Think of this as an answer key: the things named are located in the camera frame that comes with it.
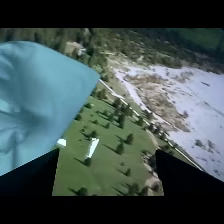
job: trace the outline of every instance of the sandy ground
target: sandy ground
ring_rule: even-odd
[[[170,139],[208,173],[224,181],[224,75],[189,67],[110,62],[133,100],[156,113],[155,120],[167,129]],[[196,139],[201,147],[195,145]]]

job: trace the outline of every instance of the white sand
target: white sand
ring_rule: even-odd
[[[173,93],[167,94],[169,101],[176,102],[174,105],[181,114],[184,111],[188,112],[189,116],[184,123],[190,130],[190,132],[170,131],[170,138],[182,146],[208,173],[224,180],[224,75],[187,67],[181,69],[170,69],[163,66],[144,68],[128,66],[127,63],[126,66],[129,69],[128,72],[121,69],[114,69],[114,72],[142,109],[145,109],[146,105],[138,96],[136,87],[124,80],[125,75],[156,73],[162,78],[168,79],[165,84],[157,85],[157,89],[161,90],[162,86],[173,91]],[[185,74],[188,79],[184,83],[176,80],[176,76],[180,77],[186,72],[190,73]],[[159,116],[157,118],[160,122],[164,121]],[[205,149],[195,146],[196,139],[201,140]],[[208,151],[208,140],[215,144],[215,148],[210,152]]]

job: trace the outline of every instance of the dark triangular shape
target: dark triangular shape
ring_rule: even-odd
[[[0,177],[0,196],[51,196],[59,149]]]
[[[156,164],[165,196],[224,194],[224,183],[222,181],[168,153],[157,150]]]

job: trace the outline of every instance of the blue fabric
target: blue fabric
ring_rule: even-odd
[[[98,80],[40,44],[0,44],[0,175],[49,152]]]

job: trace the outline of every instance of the white object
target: white object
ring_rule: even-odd
[[[86,158],[91,158],[97,145],[99,143],[99,139],[98,138],[92,138],[90,145],[89,145],[89,149],[88,149],[88,153],[86,154]]]
[[[63,139],[63,138],[60,138],[58,141],[57,141],[57,145],[58,146],[61,146],[61,147],[65,147],[66,146],[66,140]]]

